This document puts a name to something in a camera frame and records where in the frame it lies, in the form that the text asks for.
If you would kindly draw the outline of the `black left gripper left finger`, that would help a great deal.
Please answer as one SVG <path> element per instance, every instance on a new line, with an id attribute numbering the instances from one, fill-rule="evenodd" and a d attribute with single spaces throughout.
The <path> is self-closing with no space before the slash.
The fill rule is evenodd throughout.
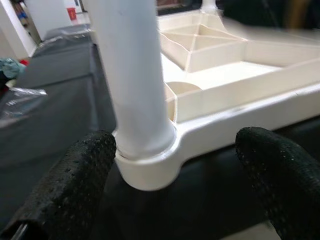
<path id="1" fill-rule="evenodd" d="M 116 150 L 114 136 L 105 130 L 72 144 L 32 189 L 0 240 L 88 240 Z"/>

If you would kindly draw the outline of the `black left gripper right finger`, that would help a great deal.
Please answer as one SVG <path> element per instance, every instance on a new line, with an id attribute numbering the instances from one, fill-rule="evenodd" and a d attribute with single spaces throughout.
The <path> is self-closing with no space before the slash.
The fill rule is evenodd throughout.
<path id="1" fill-rule="evenodd" d="M 291 139 L 244 127 L 236 155 L 281 240 L 320 240 L 320 161 Z"/>

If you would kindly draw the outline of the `white plastic table leg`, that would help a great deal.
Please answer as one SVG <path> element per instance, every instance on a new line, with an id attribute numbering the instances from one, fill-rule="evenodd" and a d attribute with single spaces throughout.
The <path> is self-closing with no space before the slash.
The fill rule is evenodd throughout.
<path id="1" fill-rule="evenodd" d="M 120 154 L 143 159 L 174 142 L 161 60 L 156 0 L 88 0 L 116 117 Z"/>
<path id="2" fill-rule="evenodd" d="M 219 9 L 216 0 L 202 0 L 200 11 L 204 14 L 221 14 L 223 10 Z"/>

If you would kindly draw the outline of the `white plastic table top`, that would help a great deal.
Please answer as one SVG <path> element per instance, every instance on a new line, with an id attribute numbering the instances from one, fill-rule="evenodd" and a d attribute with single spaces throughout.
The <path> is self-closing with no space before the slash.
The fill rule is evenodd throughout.
<path id="1" fill-rule="evenodd" d="M 320 115 L 320 27 L 247 26 L 219 14 L 157 17 L 174 141 L 149 158 L 115 162 L 142 191 L 171 184 L 191 158 L 234 142 L 249 125 L 278 129 Z"/>

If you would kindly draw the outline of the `black table cloth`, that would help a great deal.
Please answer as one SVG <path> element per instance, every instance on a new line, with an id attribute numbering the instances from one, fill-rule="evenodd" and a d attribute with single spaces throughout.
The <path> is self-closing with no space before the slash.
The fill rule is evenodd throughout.
<path id="1" fill-rule="evenodd" d="M 43 42 L 14 88 L 44 89 L 48 97 L 28 118 L 0 128 L 0 233 L 71 145 L 100 130 L 116 142 L 113 101 L 89 33 Z M 320 156 L 320 115 L 277 129 L 244 127 L 280 132 Z M 274 238 L 236 156 L 239 130 L 231 145 L 189 159 L 171 184 L 150 191 L 124 181 L 116 142 L 88 240 L 220 240 L 244 230 Z"/>

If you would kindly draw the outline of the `clear tape strip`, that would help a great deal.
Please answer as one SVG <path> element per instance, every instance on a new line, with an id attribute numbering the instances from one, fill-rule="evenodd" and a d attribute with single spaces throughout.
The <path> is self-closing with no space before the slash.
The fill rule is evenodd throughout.
<path id="1" fill-rule="evenodd" d="M 0 101 L 0 128 L 28 118 L 47 98 L 44 89 L 10 88 Z"/>

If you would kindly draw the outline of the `green red cloth bundle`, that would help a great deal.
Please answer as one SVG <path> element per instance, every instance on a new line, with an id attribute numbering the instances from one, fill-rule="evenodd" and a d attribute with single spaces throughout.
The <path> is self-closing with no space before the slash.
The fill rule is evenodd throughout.
<path id="1" fill-rule="evenodd" d="M 12 58 L 0 58 L 0 72 L 8 79 L 16 79 L 24 72 L 26 66 Z"/>

